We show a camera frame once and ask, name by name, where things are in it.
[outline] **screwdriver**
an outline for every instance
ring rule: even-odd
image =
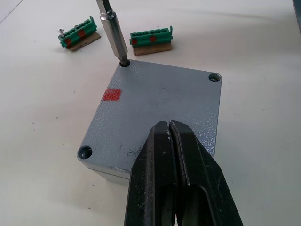
[[[99,10],[100,19],[104,31],[108,37],[114,55],[119,59],[122,67],[130,65],[127,59],[127,46],[124,41],[116,13],[110,6],[109,0],[96,0]]]

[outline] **gray metal enclosure box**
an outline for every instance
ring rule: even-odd
[[[108,89],[117,90],[120,99],[101,100],[78,159],[123,183],[119,179],[129,179],[151,127],[161,120],[189,125],[214,157],[221,86],[216,73],[136,60],[128,67],[119,65]],[[81,153],[87,148],[88,158]]]

